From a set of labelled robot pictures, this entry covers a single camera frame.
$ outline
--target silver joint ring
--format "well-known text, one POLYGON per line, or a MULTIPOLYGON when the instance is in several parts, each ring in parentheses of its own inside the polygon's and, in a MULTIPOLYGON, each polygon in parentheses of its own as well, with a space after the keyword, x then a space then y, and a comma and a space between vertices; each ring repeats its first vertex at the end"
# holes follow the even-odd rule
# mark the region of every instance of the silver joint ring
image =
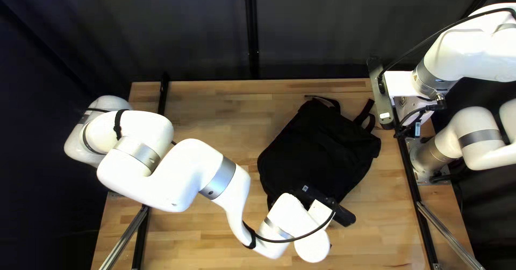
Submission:
POLYGON ((293 235, 283 231, 280 227, 276 226, 273 221, 269 219, 269 217, 265 217, 263 220, 275 233, 279 234, 284 239, 292 239, 293 235))
POLYGON ((161 157, 159 157, 156 151, 152 150, 152 148, 145 145, 144 143, 129 136, 122 136, 122 138, 120 138, 113 149, 122 151, 136 158, 136 160, 149 168, 151 173, 154 172, 159 162, 161 161, 161 157))
POLYGON ((210 200, 216 199, 228 187, 233 175, 235 175, 235 170, 235 162, 223 156, 223 161, 220 163, 219 169, 212 180, 199 193, 210 200))

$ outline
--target cable connector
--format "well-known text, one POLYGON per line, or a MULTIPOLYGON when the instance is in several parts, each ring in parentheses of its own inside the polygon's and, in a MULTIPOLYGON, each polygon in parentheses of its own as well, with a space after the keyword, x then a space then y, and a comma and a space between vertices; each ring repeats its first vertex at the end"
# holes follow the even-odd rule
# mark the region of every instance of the cable connector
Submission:
POLYGON ((437 104, 426 106, 428 111, 442 111, 448 108, 443 94, 437 94, 437 96, 435 96, 435 100, 437 101, 437 104))

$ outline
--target black cable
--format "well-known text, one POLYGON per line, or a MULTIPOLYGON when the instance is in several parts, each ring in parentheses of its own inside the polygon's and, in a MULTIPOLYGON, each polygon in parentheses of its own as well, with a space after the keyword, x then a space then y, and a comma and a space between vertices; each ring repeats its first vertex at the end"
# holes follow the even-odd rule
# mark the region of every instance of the black cable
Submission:
POLYGON ((331 214, 330 216, 326 219, 326 221, 324 221, 322 224, 320 224, 319 227, 316 227, 313 231, 310 231, 304 235, 300 235, 299 237, 294 237, 294 238, 290 238, 290 239, 285 239, 285 240, 270 240, 270 239, 267 239, 267 238, 264 238, 258 234, 255 234, 256 238, 260 239, 260 240, 263 240, 263 241, 266 241, 266 242, 269 242, 269 243, 290 243, 290 242, 293 242, 295 240, 300 240, 300 239, 303 239, 303 238, 306 238, 308 237, 309 235, 317 232, 318 230, 324 228, 324 226, 326 226, 327 223, 329 223, 331 221, 331 219, 333 219, 333 215, 335 214, 335 211, 338 207, 338 203, 335 202, 335 200, 332 201, 332 204, 333 204, 333 208, 332 208, 332 211, 331 211, 331 214))
POLYGON ((417 112, 421 112, 421 111, 426 111, 427 110, 427 107, 422 107, 422 108, 417 108, 415 109, 414 111, 410 112, 409 114, 405 115, 405 117, 403 117, 403 119, 399 122, 399 125, 402 126, 403 123, 405 121, 407 121, 407 119, 410 118, 410 116, 416 114, 417 112))
POLYGON ((422 96, 418 95, 417 96, 418 99, 421 99, 423 101, 427 101, 427 102, 434 102, 435 100, 434 99, 428 99, 428 98, 423 98, 422 96))
POLYGON ((111 112, 111 111, 108 111, 108 110, 104 110, 104 109, 97 109, 97 108, 87 108, 86 110, 87 110, 87 111, 102 112, 102 113, 111 112))
POLYGON ((394 135, 394 138, 397 138, 399 136, 403 136, 406 134, 407 131, 410 130, 410 128, 414 127, 414 125, 421 119, 421 116, 424 114, 425 112, 424 111, 420 111, 419 115, 414 119, 414 121, 412 121, 410 124, 408 124, 407 126, 405 126, 405 128, 403 129, 403 131, 399 132, 399 133, 396 133, 394 135))
POLYGON ((441 35, 441 33, 445 32, 446 30, 454 27, 455 25, 459 25, 461 23, 464 23, 466 21, 469 21, 471 19, 475 19, 475 18, 478 18, 478 17, 481 17, 481 16, 484 16, 484 15, 488 15, 488 14, 492 14, 492 13, 497 13, 497 12, 503 12, 503 11, 506 11, 506 12, 509 12, 511 13, 512 17, 516 20, 516 11, 514 11, 514 9, 512 8, 498 8, 498 9, 493 9, 493 10, 489 10, 489 11, 486 11, 486 12, 482 12, 482 13, 479 13, 479 14, 475 14, 475 15, 472 15, 472 16, 468 16, 466 18, 462 18, 461 20, 458 20, 450 25, 448 25, 447 27, 437 31, 436 33, 432 34, 431 36, 427 37, 425 40, 423 40, 422 42, 420 42, 419 44, 417 44, 416 46, 414 46, 413 48, 409 49, 409 51, 405 52, 402 56, 400 56, 397 60, 389 63, 379 74, 378 74, 378 83, 382 83, 382 80, 384 78, 384 73, 386 71, 388 71, 389 69, 391 69, 393 66, 395 66, 398 62, 400 62, 402 59, 404 59, 406 56, 408 56, 409 54, 413 53, 414 51, 416 51, 417 49, 421 48, 424 44, 426 44, 427 42, 429 42, 430 40, 432 40, 434 37, 437 37, 439 35, 441 35))

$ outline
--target backpack strap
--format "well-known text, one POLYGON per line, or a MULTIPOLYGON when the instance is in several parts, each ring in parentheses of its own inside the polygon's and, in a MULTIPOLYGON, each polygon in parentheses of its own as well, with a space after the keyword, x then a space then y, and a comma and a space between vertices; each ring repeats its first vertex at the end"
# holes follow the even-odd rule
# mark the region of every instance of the backpack strap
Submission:
POLYGON ((341 105, 340 105, 340 103, 337 100, 333 100, 333 99, 330 99, 330 98, 325 98, 323 96, 318 96, 318 95, 305 95, 305 97, 309 97, 309 96, 311 96, 313 98, 323 99, 323 100, 326 100, 326 101, 330 102, 333 105, 333 107, 330 107, 330 108, 334 109, 339 114, 341 113, 341 105))
POLYGON ((369 124, 367 124, 367 126, 365 127, 365 130, 369 133, 371 133, 376 123, 375 115, 369 113, 374 104, 375 102, 373 100, 368 99, 367 103, 364 106, 364 109, 362 109, 360 114, 353 120, 353 123, 355 123, 358 126, 362 126, 362 123, 365 121, 365 118, 369 117, 369 124))

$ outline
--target metal base plate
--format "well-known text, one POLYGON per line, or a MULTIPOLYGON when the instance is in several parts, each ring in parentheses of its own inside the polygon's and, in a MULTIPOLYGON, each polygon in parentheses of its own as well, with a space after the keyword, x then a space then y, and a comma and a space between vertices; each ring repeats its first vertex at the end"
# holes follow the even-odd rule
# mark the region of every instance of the metal base plate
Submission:
MULTIPOLYGON (((407 145, 407 149, 409 150, 409 152, 411 152, 412 150, 415 150, 417 147, 421 147, 423 146, 423 144, 421 143, 421 139, 420 138, 405 138, 405 144, 407 145)), ((418 172, 416 170, 416 168, 412 168, 412 171, 414 171, 414 177, 416 178, 416 182, 417 182, 417 185, 420 186, 420 185, 448 185, 450 184, 450 181, 448 180, 443 180, 443 181, 438 181, 438 182, 430 182, 430 178, 432 177, 431 174, 428 174, 428 173, 423 173, 423 172, 418 172)), ((443 168, 441 168, 441 173, 443 175, 449 175, 450 174, 450 171, 449 171, 449 168, 447 165, 445 165, 443 168)))

